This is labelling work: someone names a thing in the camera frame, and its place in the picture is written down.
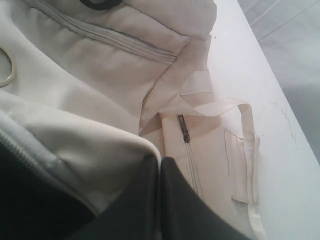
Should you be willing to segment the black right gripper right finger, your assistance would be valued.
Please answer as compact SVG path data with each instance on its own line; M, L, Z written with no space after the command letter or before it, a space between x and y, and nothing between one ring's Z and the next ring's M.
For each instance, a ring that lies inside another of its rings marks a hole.
M247 240L194 192L172 157L160 167L160 222L163 240Z

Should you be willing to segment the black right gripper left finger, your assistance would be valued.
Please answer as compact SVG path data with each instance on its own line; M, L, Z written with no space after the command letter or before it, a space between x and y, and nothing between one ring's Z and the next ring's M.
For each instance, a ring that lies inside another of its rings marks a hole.
M158 159L111 148L85 176L34 137L0 134L3 240L153 240Z

